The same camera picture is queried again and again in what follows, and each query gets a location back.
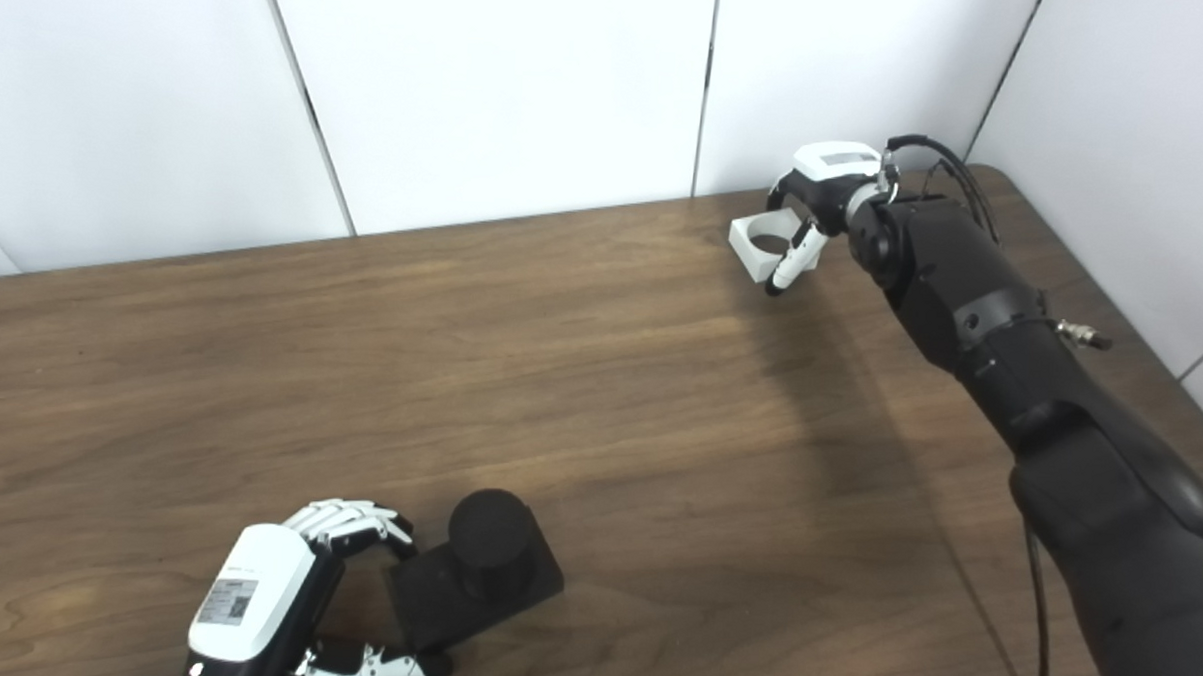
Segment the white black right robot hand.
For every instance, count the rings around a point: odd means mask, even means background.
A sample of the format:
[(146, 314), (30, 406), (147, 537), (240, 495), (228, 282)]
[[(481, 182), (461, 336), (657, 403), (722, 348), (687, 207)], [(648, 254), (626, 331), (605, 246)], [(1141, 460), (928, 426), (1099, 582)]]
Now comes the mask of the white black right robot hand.
[(847, 232), (859, 207), (875, 198), (890, 203), (899, 192), (896, 166), (885, 153), (864, 143), (819, 141), (800, 146), (792, 164), (768, 194), (765, 210), (780, 210), (792, 196), (808, 214), (764, 283), (771, 297), (789, 290), (805, 269), (814, 266), (828, 241)]

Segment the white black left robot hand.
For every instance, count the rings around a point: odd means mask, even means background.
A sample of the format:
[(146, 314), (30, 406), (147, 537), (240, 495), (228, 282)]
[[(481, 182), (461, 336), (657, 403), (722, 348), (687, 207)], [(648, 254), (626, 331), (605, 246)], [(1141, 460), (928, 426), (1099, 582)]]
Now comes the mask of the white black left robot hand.
[(318, 633), (346, 558), (383, 547), (407, 561), (414, 536), (397, 510), (344, 498), (245, 527), (190, 621), (180, 676), (452, 676), (449, 656)]

